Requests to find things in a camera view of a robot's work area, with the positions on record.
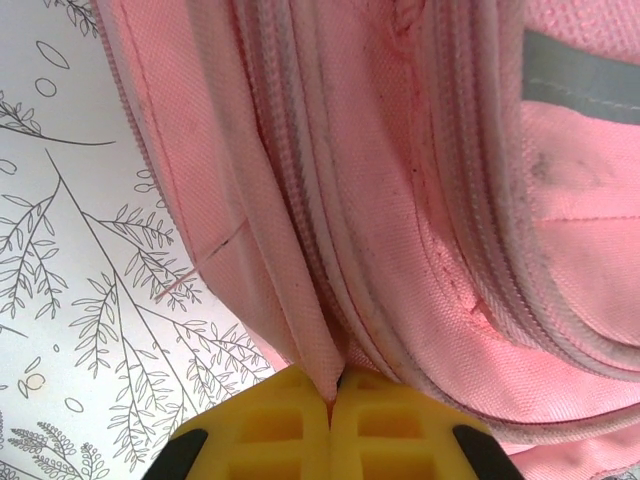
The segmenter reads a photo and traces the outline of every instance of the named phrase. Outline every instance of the reflective strip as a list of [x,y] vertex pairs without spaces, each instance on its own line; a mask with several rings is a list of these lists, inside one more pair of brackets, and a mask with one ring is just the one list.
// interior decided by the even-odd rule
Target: reflective strip
[[591,55],[540,33],[524,37],[523,99],[640,125],[640,66]]

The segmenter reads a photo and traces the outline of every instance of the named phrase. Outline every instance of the pink backpack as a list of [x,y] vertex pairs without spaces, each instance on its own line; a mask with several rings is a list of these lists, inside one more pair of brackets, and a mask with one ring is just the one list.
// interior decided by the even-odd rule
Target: pink backpack
[[331,398],[373,366],[527,479],[640,461],[640,2],[94,3],[192,259],[276,367]]

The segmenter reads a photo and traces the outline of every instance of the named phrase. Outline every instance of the loose thread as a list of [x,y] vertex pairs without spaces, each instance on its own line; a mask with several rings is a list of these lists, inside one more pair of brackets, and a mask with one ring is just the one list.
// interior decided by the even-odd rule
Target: loose thread
[[187,273],[185,273],[183,276],[181,276],[176,281],[174,281],[171,285],[169,285],[167,288],[165,288],[162,292],[160,292],[158,294],[158,296],[156,296],[156,298],[155,298],[156,302],[159,302],[160,300],[162,300],[162,298],[165,295],[167,295],[169,292],[171,292],[172,290],[177,289],[178,287],[180,287],[180,285],[182,285],[184,282],[186,282],[193,275],[195,275],[196,273],[199,273],[200,270],[202,270],[204,268],[204,266],[207,264],[207,262],[209,260],[211,260],[220,250],[222,250],[224,247],[226,247],[229,244],[229,242],[235,238],[235,236],[240,232],[242,227],[244,227],[245,223],[247,223],[246,219],[245,219],[244,222],[242,222],[238,226],[238,228],[236,228],[234,230],[234,232],[231,234],[231,236],[229,238],[227,238],[224,242],[222,242],[220,245],[215,247],[211,252],[209,252],[209,254],[206,257],[204,257],[201,260],[198,260],[198,262],[196,262],[196,264],[193,266],[193,268],[191,270],[189,270]]

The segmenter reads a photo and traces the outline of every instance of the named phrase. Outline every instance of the black rubber tip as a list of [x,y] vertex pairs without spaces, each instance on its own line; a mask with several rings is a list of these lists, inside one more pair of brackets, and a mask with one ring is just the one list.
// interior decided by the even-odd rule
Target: black rubber tip
[[525,480],[491,435],[469,425],[454,427],[453,434],[478,480]]
[[174,438],[165,445],[142,480],[187,480],[208,436],[205,430],[196,429]]

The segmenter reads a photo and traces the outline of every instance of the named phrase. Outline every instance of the yellow plastic object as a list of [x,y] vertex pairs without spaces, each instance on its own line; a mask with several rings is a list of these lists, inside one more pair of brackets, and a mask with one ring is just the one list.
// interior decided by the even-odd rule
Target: yellow plastic object
[[453,433],[461,425],[489,434],[477,420],[365,369],[345,371],[331,409],[292,366],[182,425],[143,480],[522,478],[508,459],[496,476],[493,467],[507,457],[495,442],[497,463],[489,459],[488,474],[486,465],[474,471],[491,445],[465,456]]

